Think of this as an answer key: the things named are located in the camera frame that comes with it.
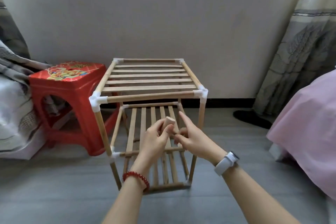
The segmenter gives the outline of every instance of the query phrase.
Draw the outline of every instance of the white watch strap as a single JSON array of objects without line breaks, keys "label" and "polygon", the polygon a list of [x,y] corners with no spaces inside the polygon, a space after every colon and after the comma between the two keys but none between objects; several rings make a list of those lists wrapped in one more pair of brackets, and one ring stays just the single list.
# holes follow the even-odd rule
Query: white watch strap
[{"label": "white watch strap", "polygon": [[230,151],[222,160],[215,166],[215,172],[221,176],[229,167],[238,161],[238,158]]}]

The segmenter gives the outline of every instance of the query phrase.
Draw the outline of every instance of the wooden piece in hand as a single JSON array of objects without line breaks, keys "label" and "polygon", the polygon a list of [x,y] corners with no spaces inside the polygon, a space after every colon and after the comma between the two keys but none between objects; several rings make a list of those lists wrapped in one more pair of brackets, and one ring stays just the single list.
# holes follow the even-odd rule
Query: wooden piece in hand
[{"label": "wooden piece in hand", "polygon": [[[168,116],[166,116],[166,119],[165,119],[165,121],[164,121],[164,123],[163,123],[163,125],[162,125],[162,128],[161,128],[161,132],[160,132],[160,135],[162,134],[162,132],[164,131],[164,129],[168,126],[168,125],[170,125],[170,124],[175,124],[176,123],[176,120],[174,120],[173,118],[171,118],[171,117],[168,117]],[[178,131],[176,131],[176,129],[174,129],[173,130],[173,133],[172,134],[170,134],[169,136],[173,136],[174,134],[177,134],[178,133]]]}]

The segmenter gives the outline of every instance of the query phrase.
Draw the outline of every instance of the person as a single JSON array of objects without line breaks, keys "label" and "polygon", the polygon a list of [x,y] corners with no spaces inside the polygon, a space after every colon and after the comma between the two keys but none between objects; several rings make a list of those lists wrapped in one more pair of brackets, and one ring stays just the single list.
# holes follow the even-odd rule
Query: person
[{"label": "person", "polygon": [[[197,128],[185,114],[179,112],[179,116],[184,121],[186,128],[180,129],[179,133],[175,134],[174,143],[182,144],[185,150],[216,166],[227,155],[227,152]],[[169,134],[174,128],[173,125],[167,126],[159,136],[163,122],[164,119],[158,120],[147,129],[139,155],[130,171],[145,177],[148,176],[150,167],[163,153]],[[299,223],[237,163],[227,169],[222,177],[249,224]],[[146,185],[140,178],[128,176],[103,224],[136,223],[145,188]]]}]

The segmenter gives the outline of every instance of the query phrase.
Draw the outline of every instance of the black baseboard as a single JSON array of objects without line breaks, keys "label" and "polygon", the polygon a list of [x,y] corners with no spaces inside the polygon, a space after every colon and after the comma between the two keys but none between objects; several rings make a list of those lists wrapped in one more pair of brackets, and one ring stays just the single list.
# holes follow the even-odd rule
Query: black baseboard
[{"label": "black baseboard", "polygon": [[[208,98],[206,108],[251,108],[254,103],[254,98]],[[156,99],[145,100],[137,102],[128,102],[125,104],[147,104],[147,103],[162,103],[177,101],[172,99]],[[196,98],[182,99],[182,105],[184,108],[199,108],[200,100]],[[115,104],[102,104],[101,108],[115,108]]]}]

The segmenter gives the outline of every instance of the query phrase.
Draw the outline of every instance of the red beaded bracelet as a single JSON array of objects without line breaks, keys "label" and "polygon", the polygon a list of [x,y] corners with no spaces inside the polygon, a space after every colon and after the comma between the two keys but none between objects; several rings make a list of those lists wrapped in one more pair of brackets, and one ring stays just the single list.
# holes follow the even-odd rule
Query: red beaded bracelet
[{"label": "red beaded bracelet", "polygon": [[146,184],[146,187],[143,191],[147,191],[149,190],[149,182],[147,181],[147,179],[145,178],[145,176],[137,173],[137,172],[134,172],[134,171],[128,171],[126,173],[123,174],[123,180],[125,181],[127,179],[127,177],[129,176],[135,176],[135,177],[138,177],[140,178],[141,180],[143,180],[143,182]]}]

